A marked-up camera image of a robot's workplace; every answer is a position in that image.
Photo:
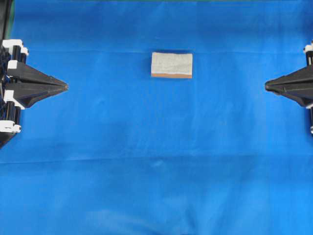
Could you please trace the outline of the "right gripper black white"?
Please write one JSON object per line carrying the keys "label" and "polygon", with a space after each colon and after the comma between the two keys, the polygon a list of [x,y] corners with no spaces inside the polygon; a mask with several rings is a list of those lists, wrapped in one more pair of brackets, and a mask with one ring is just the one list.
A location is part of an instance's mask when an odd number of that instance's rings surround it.
{"label": "right gripper black white", "polygon": [[265,90],[272,92],[276,95],[284,96],[290,100],[297,102],[301,107],[306,107],[310,110],[310,132],[313,133],[313,99],[301,97],[299,94],[290,94],[288,92],[279,90],[278,88],[272,87],[273,85],[285,85],[285,84],[296,84],[296,83],[307,83],[313,81],[313,42],[306,45],[303,49],[306,55],[307,66],[292,72],[288,75],[281,76],[279,78],[269,80],[265,83]]}

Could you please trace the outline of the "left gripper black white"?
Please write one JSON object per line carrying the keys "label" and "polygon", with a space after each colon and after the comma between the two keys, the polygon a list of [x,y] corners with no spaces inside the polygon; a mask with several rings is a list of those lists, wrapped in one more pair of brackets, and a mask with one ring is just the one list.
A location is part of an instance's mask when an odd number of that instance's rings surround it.
{"label": "left gripper black white", "polygon": [[[21,131],[21,110],[68,90],[67,84],[25,64],[28,49],[21,40],[0,41],[0,132]],[[22,81],[57,86],[26,86]]]}

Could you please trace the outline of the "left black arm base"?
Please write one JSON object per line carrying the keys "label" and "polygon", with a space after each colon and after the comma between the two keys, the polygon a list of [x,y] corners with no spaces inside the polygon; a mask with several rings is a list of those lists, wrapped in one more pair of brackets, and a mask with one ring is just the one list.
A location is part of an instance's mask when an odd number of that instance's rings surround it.
{"label": "left black arm base", "polygon": [[0,1],[0,120],[4,121],[6,115],[6,104],[3,100],[4,85],[7,83],[6,70],[11,55],[2,45],[7,36],[11,16],[12,0]]}

